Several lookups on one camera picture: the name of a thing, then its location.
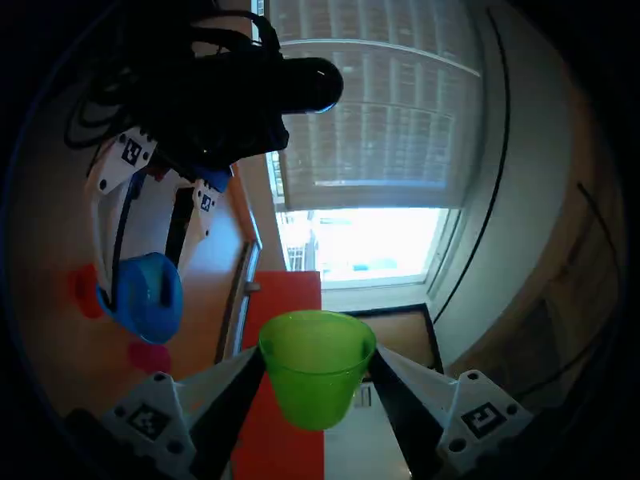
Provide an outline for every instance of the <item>black cable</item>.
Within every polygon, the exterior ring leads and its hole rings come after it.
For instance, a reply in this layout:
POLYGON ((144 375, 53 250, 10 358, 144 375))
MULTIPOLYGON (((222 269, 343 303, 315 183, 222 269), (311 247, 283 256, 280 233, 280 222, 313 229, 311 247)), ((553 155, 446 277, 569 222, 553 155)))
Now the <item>black cable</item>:
POLYGON ((476 238, 474 248, 471 249, 469 258, 467 259, 466 264, 462 269, 462 272, 460 273, 460 277, 458 278, 458 280, 454 285, 454 288, 449 293, 449 297, 447 297, 445 304, 442 306, 438 314, 435 316, 434 325, 440 319, 445 309, 448 307, 456 291, 458 291, 458 288, 460 287, 460 283, 462 283, 462 279, 465 277, 466 272, 468 271, 469 266, 471 265, 471 261, 474 259, 475 253, 480 247, 480 241, 482 240, 482 237, 485 234, 487 225, 489 225, 489 219, 491 218, 491 213, 494 211, 496 198, 498 198, 498 191, 500 190, 500 181, 502 180, 502 172, 504 171, 504 168, 505 168, 506 152, 509 147, 509 135, 510 135, 510 124, 511 124, 511 89, 509 87, 509 66, 506 61, 505 47, 504 47, 504 44, 502 43, 502 37, 500 36, 500 32, 498 31, 498 26, 496 25, 494 17, 491 15, 491 12, 489 10, 486 11, 486 14, 489 16, 491 26, 493 27, 495 32, 496 40, 498 41, 498 48, 500 50, 500 59, 502 61, 502 74, 503 74, 504 83, 505 83, 505 121, 504 121, 505 134, 504 134, 504 137, 502 138, 502 152, 500 154, 500 164, 498 165, 498 174, 496 175, 496 179, 495 179, 494 191, 491 193, 491 199, 489 200, 489 206, 486 210, 485 219, 482 222, 482 226, 480 227, 480 232, 478 233, 478 238, 476 238))
POLYGON ((112 311, 116 311, 118 308, 118 276, 120 273, 120 251, 122 249, 122 240, 125 236, 126 220, 129 217, 131 209, 131 203, 134 197, 139 193, 142 188, 142 184, 145 181, 146 174, 140 170, 136 172, 129 181, 129 185, 126 190, 125 201, 122 204, 122 212, 120 213, 120 219, 118 220, 118 229, 115 234, 114 241, 114 256, 111 259, 111 301, 109 308, 112 311))
MULTIPOLYGON (((618 263, 618 250, 616 249, 614 241, 613 241, 613 239, 611 237, 611 232, 609 230, 609 227, 607 226, 606 221, 605 221, 604 217, 602 216, 602 213, 600 212, 600 209, 598 208, 598 204, 595 202, 594 198, 587 191, 587 189, 584 187, 583 184, 581 184, 579 182, 577 184, 577 188, 580 191, 580 193, 582 194, 582 196, 585 198, 587 204, 589 205, 589 208, 591 209, 591 212, 596 217, 596 220, 598 221, 598 224, 600 225, 600 228, 602 229, 602 232, 605 235, 606 243, 609 246, 609 249, 610 249, 610 252, 611 252, 611 256, 612 256, 612 259, 614 261, 614 268, 615 268, 615 273, 616 273, 616 283, 617 283, 617 287, 618 287, 618 299, 616 301, 616 306, 614 308, 614 312, 617 313, 618 306, 619 306, 619 303, 620 303, 621 292, 622 292, 622 270, 620 268, 620 264, 618 263)), ((514 398, 516 400, 518 400, 519 402, 521 402, 525 397, 531 395, 534 392, 539 391, 540 389, 542 389, 542 388, 546 387, 547 385, 549 385, 549 384, 555 382, 556 380, 558 380, 561 376, 563 376, 566 372, 568 372, 576 364, 578 364, 589 352, 592 351, 592 349, 594 347, 596 347, 596 345, 598 344, 598 341, 601 340, 605 336, 605 334, 607 333, 608 328, 610 327, 610 325, 611 325, 611 322, 607 321, 602 327, 600 327, 598 332, 591 338, 591 340, 588 341, 588 343, 582 348, 582 350, 580 350, 578 352, 578 354, 576 354, 565 365, 563 365, 560 369, 556 370, 554 373, 549 375, 544 380, 542 380, 540 382, 537 382, 537 383, 533 384, 532 386, 526 388, 522 392, 514 395, 514 398)))

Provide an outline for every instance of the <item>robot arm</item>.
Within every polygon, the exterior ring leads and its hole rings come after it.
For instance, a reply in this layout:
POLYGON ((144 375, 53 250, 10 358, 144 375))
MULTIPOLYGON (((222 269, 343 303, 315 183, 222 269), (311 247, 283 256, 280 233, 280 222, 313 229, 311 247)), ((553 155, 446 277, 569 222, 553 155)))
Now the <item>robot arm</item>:
MULTIPOLYGON (((109 302, 114 300, 113 287, 118 281, 117 262, 122 232, 130 204, 136 196, 132 190, 142 188, 146 176, 144 169, 152 163, 157 145, 139 128, 129 129, 106 144, 86 181, 94 264, 98 284, 109 302), (108 196, 113 197, 112 207, 104 218, 100 205, 108 196)), ((217 187, 224 191, 226 182, 219 182, 217 187)), ((201 178, 195 182, 184 180, 175 191, 165 256, 176 266, 181 277, 198 244, 209 235, 220 194, 201 178)))
MULTIPOLYGON (((182 382, 158 373, 101 423, 170 478, 220 478, 264 372, 252 348, 182 382)), ((369 372, 416 478, 465 474, 532 419, 477 370, 454 380, 378 345, 369 372)))

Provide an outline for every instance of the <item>wooden table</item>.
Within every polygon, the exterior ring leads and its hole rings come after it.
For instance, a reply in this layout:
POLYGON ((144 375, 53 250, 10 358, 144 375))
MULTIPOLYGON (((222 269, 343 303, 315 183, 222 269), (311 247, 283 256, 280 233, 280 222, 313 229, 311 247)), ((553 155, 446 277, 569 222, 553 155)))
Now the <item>wooden table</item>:
MULTIPOLYGON (((135 336, 107 316, 84 318, 66 291, 68 273, 92 258, 82 191, 93 152, 68 150, 62 142, 64 117, 78 94, 73 90, 54 100, 32 125, 14 172, 7 232, 15 317, 37 380, 62 415, 77 406, 100 414, 146 376, 127 360, 135 336)), ((132 206, 122 258, 164 251, 177 180, 174 172, 160 183, 146 180, 132 206)), ((183 279, 182 325, 167 344, 176 379, 214 362, 250 230, 238 221, 238 204, 229 191, 222 196, 211 234, 198 246, 183 279)))

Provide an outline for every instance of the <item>green plastic cup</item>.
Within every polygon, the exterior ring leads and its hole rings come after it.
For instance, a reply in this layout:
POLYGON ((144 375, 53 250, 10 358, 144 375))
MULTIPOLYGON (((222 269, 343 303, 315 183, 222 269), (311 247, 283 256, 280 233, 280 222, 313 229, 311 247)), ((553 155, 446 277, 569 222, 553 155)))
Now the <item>green plastic cup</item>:
POLYGON ((324 430, 345 416, 376 339, 357 318, 306 310, 269 320, 259 345, 284 417, 305 430, 324 430))

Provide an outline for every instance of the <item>white wall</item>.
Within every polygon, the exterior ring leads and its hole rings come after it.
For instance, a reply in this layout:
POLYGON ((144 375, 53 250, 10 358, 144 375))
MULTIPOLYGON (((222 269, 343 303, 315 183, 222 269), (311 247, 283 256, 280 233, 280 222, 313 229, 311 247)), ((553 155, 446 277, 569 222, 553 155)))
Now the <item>white wall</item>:
MULTIPOLYGON (((470 2, 485 47, 487 129, 478 186, 439 280, 435 316, 462 272, 488 207, 502 148, 505 93, 494 33, 481 2, 470 2)), ((510 138, 493 214, 466 276, 435 326, 443 363, 464 354, 500 317, 535 268, 567 187, 571 157, 568 81, 546 40, 508 6, 491 9, 510 73, 510 138)))
POLYGON ((271 197, 266 158, 264 155, 243 158, 238 162, 238 169, 262 240, 258 270, 286 270, 280 233, 275 219, 274 202, 271 197))
POLYGON ((371 388, 371 407, 349 409, 325 431, 325 478, 330 480, 409 480, 394 431, 380 397, 371 388))

